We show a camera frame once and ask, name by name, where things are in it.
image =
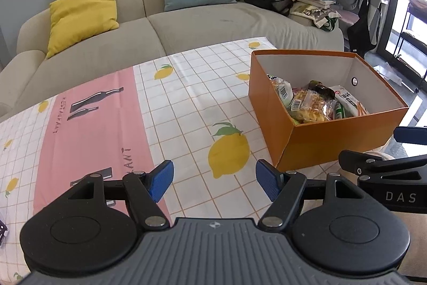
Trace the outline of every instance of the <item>table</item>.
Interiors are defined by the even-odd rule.
[[[270,200],[256,182],[255,163],[271,159],[248,98],[254,49],[274,46],[261,37],[162,57],[77,86],[1,123],[0,215],[9,228],[0,248],[2,284],[29,272],[19,244],[23,224],[95,171],[118,179],[171,159],[173,184],[159,202],[171,221],[257,222]],[[233,157],[231,127],[244,135],[246,155]],[[232,158],[233,166],[222,171],[213,152]],[[336,166],[300,171],[324,179]],[[123,202],[107,204],[125,212]]]

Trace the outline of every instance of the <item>orange box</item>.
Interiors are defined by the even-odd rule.
[[[295,125],[267,74],[288,81],[292,88],[304,87],[311,80],[327,87],[341,85],[370,114]],[[253,51],[249,98],[273,165],[282,172],[337,160],[342,150],[364,152],[383,146],[408,110],[371,66],[346,52]]]

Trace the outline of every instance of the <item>grid pattern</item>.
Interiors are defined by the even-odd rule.
[[[138,98],[155,165],[174,163],[173,184],[165,201],[172,221],[176,217],[259,217],[270,200],[256,182],[258,159],[271,162],[261,129],[248,97],[250,46],[274,49],[264,37],[238,40],[173,54],[134,67]],[[161,67],[173,73],[154,79]],[[235,174],[214,178],[208,153],[219,137],[218,126],[228,122],[246,136],[250,156]],[[309,178],[325,176],[324,167],[302,170]]]
[[[173,160],[174,180],[165,194],[172,221],[176,217],[252,217],[270,206],[256,182],[258,159],[271,162],[248,97],[252,43],[274,49],[264,37],[238,40],[182,52],[134,66],[140,110],[155,165]],[[171,74],[155,79],[162,67]],[[0,247],[0,280],[16,282],[29,273],[19,244],[24,223],[33,216],[38,162],[56,97],[0,124],[0,218],[9,234]],[[250,156],[234,174],[214,178],[208,163],[217,122],[230,122],[248,140]],[[308,178],[325,179],[339,171],[337,161],[300,170]],[[15,179],[16,186],[9,183]],[[6,189],[11,189],[6,197]],[[304,211],[319,205],[306,202]]]
[[[0,124],[0,218],[9,229],[0,247],[2,284],[29,273],[19,234],[33,216],[38,161],[54,101],[52,97]],[[10,184],[12,179],[16,186]]]

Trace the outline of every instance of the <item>lemon print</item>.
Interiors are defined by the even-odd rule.
[[[162,66],[154,75],[154,80],[163,79],[173,73],[173,67],[169,64]]]
[[[5,150],[7,149],[7,147],[8,147],[8,146],[10,146],[10,144],[12,144],[12,141],[13,141],[13,139],[9,139],[9,140],[4,144],[3,151],[5,151]]]
[[[234,174],[241,170],[249,159],[250,150],[246,136],[229,122],[215,123],[225,125],[214,136],[222,135],[209,150],[208,162],[213,177],[220,178],[224,174]]]
[[[237,74],[236,76],[238,79],[245,80],[245,81],[249,80],[249,78],[250,78],[249,74]]]
[[[39,113],[43,113],[43,112],[46,110],[46,108],[48,107],[48,105],[49,105],[49,102],[48,102],[48,101],[43,101],[43,102],[41,102],[41,103],[38,105],[38,112],[39,112]]]
[[[6,198],[8,197],[8,195],[10,195],[10,192],[16,187],[16,185],[18,184],[18,180],[19,180],[18,178],[12,178],[9,184],[7,184]]]
[[[254,41],[254,42],[250,42],[249,43],[249,47],[251,49],[256,49],[257,47],[259,47],[261,45],[261,43],[259,43],[258,41]]]

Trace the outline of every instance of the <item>pink stripe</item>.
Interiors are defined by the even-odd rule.
[[[70,119],[70,106],[101,91],[120,89],[81,109],[98,107]],[[133,68],[103,76],[56,97],[43,140],[35,185],[34,214],[91,172],[111,167],[112,180],[127,172],[151,172],[153,161],[139,107]],[[162,199],[159,206],[170,219]],[[116,209],[127,214],[124,202]]]

